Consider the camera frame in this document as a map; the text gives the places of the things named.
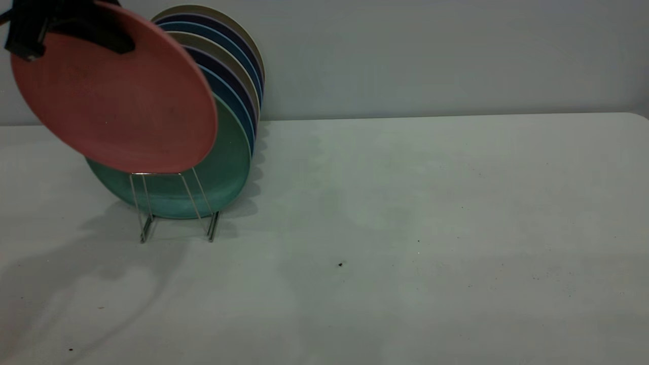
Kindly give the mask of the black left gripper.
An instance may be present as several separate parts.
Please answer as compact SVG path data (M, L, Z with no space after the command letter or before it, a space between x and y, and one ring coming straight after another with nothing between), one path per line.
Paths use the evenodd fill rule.
M132 37L114 19L94 18L95 1L13 1L4 13L9 24L5 49L25 61L41 58L47 33L101 46L118 55L136 49Z

